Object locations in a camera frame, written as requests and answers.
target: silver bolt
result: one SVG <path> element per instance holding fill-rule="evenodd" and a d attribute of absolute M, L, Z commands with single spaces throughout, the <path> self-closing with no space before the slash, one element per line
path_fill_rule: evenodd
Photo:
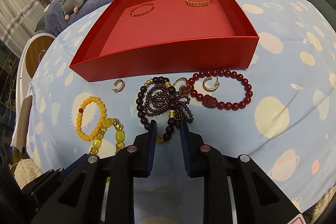
<path fill-rule="evenodd" d="M 94 164 L 96 161 L 98 160 L 98 157 L 93 155 L 93 156 L 90 156 L 88 157 L 87 161 L 91 164 Z"/>
<path fill-rule="evenodd" d="M 211 150 L 211 147 L 209 145 L 202 145 L 200 148 L 199 148 L 202 152 L 209 152 Z"/>
<path fill-rule="evenodd" d="M 239 157 L 239 159 L 242 161 L 242 162 L 248 162 L 250 160 L 250 157 L 248 155 L 241 155 Z"/>
<path fill-rule="evenodd" d="M 133 153 L 136 150 L 138 150 L 138 148 L 135 145 L 130 145 L 129 147 L 127 147 L 127 151 L 130 153 Z"/>

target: earring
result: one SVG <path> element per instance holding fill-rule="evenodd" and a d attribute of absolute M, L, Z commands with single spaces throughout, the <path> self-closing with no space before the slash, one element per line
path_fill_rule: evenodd
<path fill-rule="evenodd" d="M 207 91 L 207 92 L 214 92 L 214 91 L 217 90 L 218 87 L 219 87 L 218 76 L 217 76 L 217 80 L 216 80 L 216 82 L 215 82 L 215 87 L 212 88 L 212 89 L 209 89 L 209 88 L 207 88 L 207 87 L 205 86 L 206 81 L 209 81 L 209 80 L 212 80 L 212 77 L 207 77 L 207 78 L 205 78 L 205 79 L 203 80 L 203 88 L 204 88 L 204 90 Z"/>
<path fill-rule="evenodd" d="M 123 89 L 125 88 L 125 82 L 122 81 L 121 79 L 118 79 L 117 81 L 115 81 L 115 82 L 114 82 L 114 85 L 117 86 L 117 84 L 119 84 L 119 83 L 122 83 L 122 85 L 121 85 L 120 88 L 118 88 L 118 89 L 114 89 L 114 92 L 115 92 L 115 93 L 121 92 L 121 91 L 123 91 Z"/>

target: white sheer curtain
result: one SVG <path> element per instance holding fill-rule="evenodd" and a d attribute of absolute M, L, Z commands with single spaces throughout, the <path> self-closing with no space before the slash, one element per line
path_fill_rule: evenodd
<path fill-rule="evenodd" d="M 43 17 L 38 0 L 0 0 L 0 39 L 18 57 Z"/>

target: thin gold bangle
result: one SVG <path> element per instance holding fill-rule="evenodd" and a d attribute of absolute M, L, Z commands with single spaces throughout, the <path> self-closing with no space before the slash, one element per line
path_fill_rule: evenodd
<path fill-rule="evenodd" d="M 209 5 L 208 1 L 203 1 L 203 2 L 191 2 L 190 0 L 185 0 L 185 1 L 189 6 L 192 6 L 192 7 L 201 7 L 201 6 Z"/>
<path fill-rule="evenodd" d="M 153 7 L 152 7 L 150 10 L 148 10 L 148 11 L 146 11 L 146 12 L 144 12 L 144 13 L 137 14 L 137 15 L 133 15 L 133 12 L 134 12 L 136 9 L 138 9 L 138 8 L 140 8 L 140 7 L 143 7 L 143 6 L 146 6 L 146 5 L 152 5 Z M 154 8 L 155 8 L 155 5 L 154 5 L 154 4 L 152 4 L 152 3 L 145 3 L 145 4 L 141 4 L 141 5 L 139 5 L 139 6 L 135 7 L 135 8 L 133 8 L 132 11 L 130 12 L 130 14 L 131 14 L 131 16 L 133 16 L 133 17 L 141 17 L 141 16 L 144 16 L 144 15 L 149 14 L 151 11 L 154 10 Z"/>

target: red box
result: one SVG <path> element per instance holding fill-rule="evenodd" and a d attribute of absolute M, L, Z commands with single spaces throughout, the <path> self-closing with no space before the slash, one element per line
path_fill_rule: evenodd
<path fill-rule="evenodd" d="M 144 3 L 155 8 L 132 17 Z M 149 10 L 137 9 L 134 14 Z M 248 68 L 259 37 L 235 0 L 191 7 L 185 0 L 114 0 L 78 48 L 70 68 L 85 80 Z"/>

